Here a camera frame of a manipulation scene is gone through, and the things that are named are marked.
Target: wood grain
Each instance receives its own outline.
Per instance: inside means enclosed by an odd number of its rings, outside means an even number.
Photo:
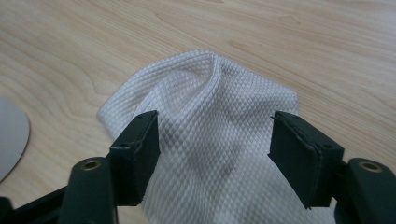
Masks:
[[[346,160],[395,171],[395,36],[390,0],[0,1],[0,95],[31,123],[0,194],[21,206],[64,186],[76,162],[105,156],[99,107],[138,68],[189,49],[294,88],[301,116]],[[121,223],[147,223],[140,207],[121,210]]]

